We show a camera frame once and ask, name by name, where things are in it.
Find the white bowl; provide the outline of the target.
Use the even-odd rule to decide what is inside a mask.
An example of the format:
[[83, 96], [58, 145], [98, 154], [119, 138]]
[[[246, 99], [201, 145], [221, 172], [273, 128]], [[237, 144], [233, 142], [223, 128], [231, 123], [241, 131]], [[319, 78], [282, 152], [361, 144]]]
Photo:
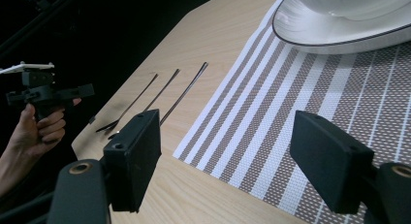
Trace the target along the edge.
[[352, 20], [372, 19], [389, 14], [411, 0], [300, 0], [309, 10], [323, 15]]

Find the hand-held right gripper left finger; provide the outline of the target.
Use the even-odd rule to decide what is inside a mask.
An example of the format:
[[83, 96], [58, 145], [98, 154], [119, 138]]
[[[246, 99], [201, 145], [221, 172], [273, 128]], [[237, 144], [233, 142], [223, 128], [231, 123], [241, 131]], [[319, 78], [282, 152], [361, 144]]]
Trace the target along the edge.
[[135, 115], [104, 147], [114, 211], [140, 210], [161, 154], [158, 110]]

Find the striped woven placemat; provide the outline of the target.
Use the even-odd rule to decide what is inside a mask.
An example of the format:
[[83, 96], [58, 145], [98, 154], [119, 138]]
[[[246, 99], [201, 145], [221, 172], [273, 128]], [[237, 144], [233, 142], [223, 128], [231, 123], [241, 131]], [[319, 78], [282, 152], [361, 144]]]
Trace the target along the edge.
[[295, 112], [318, 113], [374, 150], [373, 162], [411, 166], [411, 2], [372, 20], [405, 27], [400, 43], [345, 54], [300, 51], [277, 37], [277, 0], [174, 157], [309, 224], [361, 224], [334, 214], [289, 154]]

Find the dark metal spoon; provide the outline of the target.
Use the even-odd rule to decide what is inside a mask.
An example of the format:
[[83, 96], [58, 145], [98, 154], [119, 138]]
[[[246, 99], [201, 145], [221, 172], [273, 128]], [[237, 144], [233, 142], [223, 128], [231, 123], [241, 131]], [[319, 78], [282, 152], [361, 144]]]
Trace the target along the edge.
[[[147, 112], [151, 108], [151, 106], [157, 101], [157, 99], [162, 95], [162, 93], [168, 88], [170, 83], [175, 79], [175, 77], [179, 74], [179, 72], [180, 72], [180, 69], [176, 69], [174, 71], [171, 78], [167, 81], [167, 83], [163, 86], [163, 88], [158, 92], [158, 94], [153, 98], [153, 100], [146, 106], [146, 108], [143, 110], [143, 112]], [[114, 134], [110, 135], [108, 137], [108, 140], [113, 139], [118, 133], [119, 133], [119, 131], [117, 131]]]

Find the white plate with dark rim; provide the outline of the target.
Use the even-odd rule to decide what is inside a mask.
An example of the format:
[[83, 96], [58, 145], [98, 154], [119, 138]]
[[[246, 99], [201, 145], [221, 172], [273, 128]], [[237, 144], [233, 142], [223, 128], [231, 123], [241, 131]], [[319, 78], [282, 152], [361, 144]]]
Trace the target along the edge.
[[411, 40], [411, 2], [389, 14], [352, 20], [323, 16], [300, 0], [283, 0], [272, 20], [274, 34], [294, 48], [317, 54], [346, 54]]

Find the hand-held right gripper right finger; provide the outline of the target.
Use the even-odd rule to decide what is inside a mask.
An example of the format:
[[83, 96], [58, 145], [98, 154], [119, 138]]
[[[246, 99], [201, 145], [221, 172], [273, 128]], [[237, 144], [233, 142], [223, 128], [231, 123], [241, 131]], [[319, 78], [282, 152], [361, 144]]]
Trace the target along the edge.
[[297, 111], [290, 155], [331, 211], [358, 211], [362, 176], [374, 156], [370, 148], [324, 117]]

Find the dark metal knife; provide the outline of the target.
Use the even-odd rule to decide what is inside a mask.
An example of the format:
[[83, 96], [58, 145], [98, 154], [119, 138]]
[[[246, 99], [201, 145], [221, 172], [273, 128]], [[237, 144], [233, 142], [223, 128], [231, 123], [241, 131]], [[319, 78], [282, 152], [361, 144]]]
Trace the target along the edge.
[[189, 82], [189, 84], [184, 89], [184, 91], [179, 95], [177, 100], [172, 104], [172, 106], [169, 108], [169, 110], [163, 115], [163, 117], [160, 120], [160, 126], [163, 125], [163, 123], [167, 120], [167, 118], [170, 116], [170, 114], [175, 110], [175, 108], [182, 101], [182, 99], [185, 97], [185, 95], [190, 91], [190, 89], [193, 87], [193, 85], [196, 83], [196, 81], [199, 79], [199, 77], [205, 71], [207, 66], [208, 66], [208, 62], [204, 62], [203, 65], [201, 66], [201, 68], [199, 69], [199, 71], [197, 72], [196, 76], [193, 77], [193, 79]]

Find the dark metal fork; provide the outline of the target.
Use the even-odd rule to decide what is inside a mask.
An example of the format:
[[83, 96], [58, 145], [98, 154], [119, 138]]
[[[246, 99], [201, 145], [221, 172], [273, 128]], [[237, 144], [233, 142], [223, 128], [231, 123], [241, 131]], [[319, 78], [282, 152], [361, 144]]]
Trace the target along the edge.
[[133, 100], [133, 102], [125, 109], [125, 111], [120, 115], [120, 117], [118, 119], [116, 119], [115, 121], [113, 121], [113, 122], [111, 122], [111, 123], [109, 123], [109, 124], [107, 124], [103, 127], [100, 127], [99, 129], [97, 129], [95, 131], [95, 133], [100, 133], [100, 132], [103, 132], [103, 131], [109, 131], [109, 130], [113, 129], [119, 123], [119, 121], [125, 115], [125, 113], [127, 111], [129, 111], [135, 105], [135, 103], [143, 96], [145, 91], [149, 88], [150, 85], [152, 85], [155, 82], [155, 80], [157, 78], [158, 78], [158, 74], [154, 74], [153, 78], [150, 80], [148, 85], [142, 90], [142, 92], [140, 92], [140, 94]]

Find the dark metal stand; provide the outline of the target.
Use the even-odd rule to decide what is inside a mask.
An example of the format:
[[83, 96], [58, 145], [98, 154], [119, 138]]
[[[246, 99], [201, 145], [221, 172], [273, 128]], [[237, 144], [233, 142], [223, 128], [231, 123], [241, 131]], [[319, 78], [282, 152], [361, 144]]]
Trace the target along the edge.
[[0, 54], [27, 39], [74, 0], [0, 0]]

